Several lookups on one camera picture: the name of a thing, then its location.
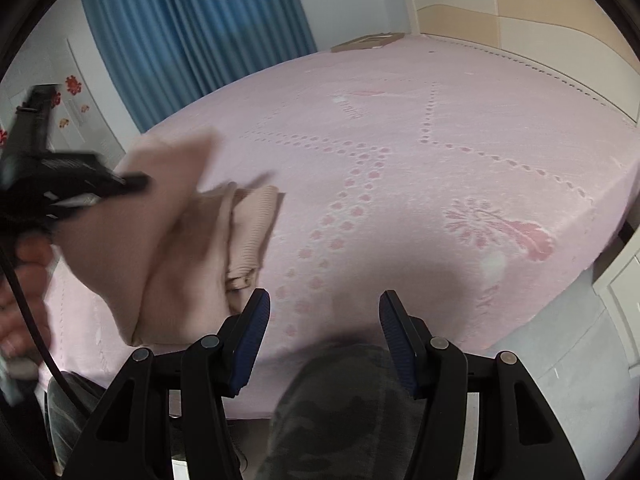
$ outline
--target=blue curtain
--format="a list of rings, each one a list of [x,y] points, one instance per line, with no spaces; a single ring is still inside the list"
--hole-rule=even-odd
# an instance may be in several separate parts
[[[82,0],[141,132],[221,86],[316,51],[300,0]]]

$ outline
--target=hand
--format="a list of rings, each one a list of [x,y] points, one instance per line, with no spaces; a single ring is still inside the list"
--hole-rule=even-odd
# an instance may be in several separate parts
[[[51,344],[51,330],[44,295],[49,286],[47,266],[53,260],[53,250],[47,237],[31,234],[18,240],[16,255],[21,264],[15,273],[48,348]],[[7,358],[37,354],[11,287],[4,278],[0,283],[0,349]]]

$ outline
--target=white cabinet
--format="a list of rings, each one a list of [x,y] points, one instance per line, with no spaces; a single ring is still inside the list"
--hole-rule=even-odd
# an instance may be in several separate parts
[[[625,348],[629,372],[640,375],[640,230],[593,284]]]
[[[0,84],[0,128],[9,129],[29,87],[49,83],[57,84],[60,93],[51,113],[50,147],[96,152],[114,168],[124,150],[97,107],[66,38],[20,50]]]

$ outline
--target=red flower sticker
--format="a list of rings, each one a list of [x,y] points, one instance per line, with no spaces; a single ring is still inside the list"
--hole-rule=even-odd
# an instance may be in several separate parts
[[[76,76],[70,75],[66,78],[66,90],[71,95],[79,94],[82,91],[82,83],[78,81]]]
[[[62,95],[60,95],[60,92],[56,92],[56,94],[53,96],[53,99],[51,100],[51,108],[53,109],[58,106],[61,101]]]

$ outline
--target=bedside cabinet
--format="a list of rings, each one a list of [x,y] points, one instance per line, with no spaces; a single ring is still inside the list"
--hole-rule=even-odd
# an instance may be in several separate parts
[[[629,373],[640,376],[640,230],[593,284],[625,348]]]

